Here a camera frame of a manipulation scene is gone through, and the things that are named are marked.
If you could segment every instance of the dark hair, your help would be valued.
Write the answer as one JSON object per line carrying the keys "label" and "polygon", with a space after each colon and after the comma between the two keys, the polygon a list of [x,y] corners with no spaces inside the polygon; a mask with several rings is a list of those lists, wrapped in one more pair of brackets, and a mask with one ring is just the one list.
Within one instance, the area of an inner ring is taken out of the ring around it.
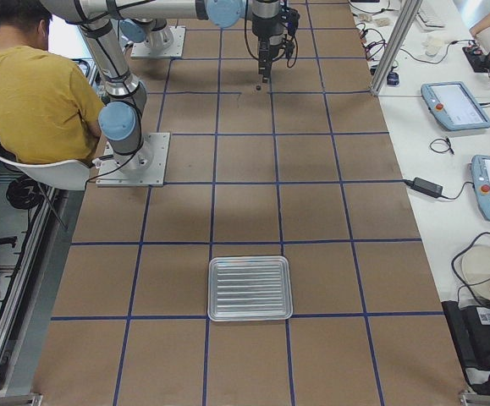
{"label": "dark hair", "polygon": [[0,26],[12,25],[23,31],[34,28],[41,20],[47,27],[52,14],[40,3],[40,0],[0,0]]}

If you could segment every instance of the yellow shirt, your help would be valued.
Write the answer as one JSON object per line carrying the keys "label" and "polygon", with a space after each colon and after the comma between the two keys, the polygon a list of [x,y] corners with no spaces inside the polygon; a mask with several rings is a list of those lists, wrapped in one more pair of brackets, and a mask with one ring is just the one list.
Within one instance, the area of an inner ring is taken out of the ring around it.
{"label": "yellow shirt", "polygon": [[0,52],[0,143],[20,162],[91,159],[103,103],[76,64],[27,46]]}

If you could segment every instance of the keyboard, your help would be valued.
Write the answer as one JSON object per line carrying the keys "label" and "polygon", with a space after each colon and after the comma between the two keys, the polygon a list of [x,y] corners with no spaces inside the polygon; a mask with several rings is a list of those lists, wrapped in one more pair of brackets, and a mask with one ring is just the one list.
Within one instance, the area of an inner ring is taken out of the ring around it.
{"label": "keyboard", "polygon": [[424,31],[442,30],[446,26],[427,0],[421,3],[416,20]]}

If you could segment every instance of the silver tray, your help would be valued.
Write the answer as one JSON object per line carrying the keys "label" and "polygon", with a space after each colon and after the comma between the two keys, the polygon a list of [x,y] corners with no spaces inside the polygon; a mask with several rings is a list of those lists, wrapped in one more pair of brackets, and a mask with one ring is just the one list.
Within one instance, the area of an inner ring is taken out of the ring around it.
{"label": "silver tray", "polygon": [[213,258],[207,313],[213,321],[284,320],[292,316],[289,264],[283,256]]}

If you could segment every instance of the blue joint cap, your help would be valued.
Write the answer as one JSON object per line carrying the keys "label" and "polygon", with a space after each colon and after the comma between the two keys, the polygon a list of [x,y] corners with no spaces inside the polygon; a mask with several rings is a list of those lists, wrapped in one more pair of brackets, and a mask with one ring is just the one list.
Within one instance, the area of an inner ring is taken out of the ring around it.
{"label": "blue joint cap", "polygon": [[206,0],[209,20],[220,28],[234,25],[245,14],[243,0]]}
{"label": "blue joint cap", "polygon": [[122,141],[134,131],[137,117],[134,108],[121,101],[112,101],[100,111],[98,122],[108,139]]}
{"label": "blue joint cap", "polygon": [[135,44],[143,42],[146,39],[145,31],[133,20],[124,19],[118,23],[120,24],[120,31],[123,33],[123,36]]}

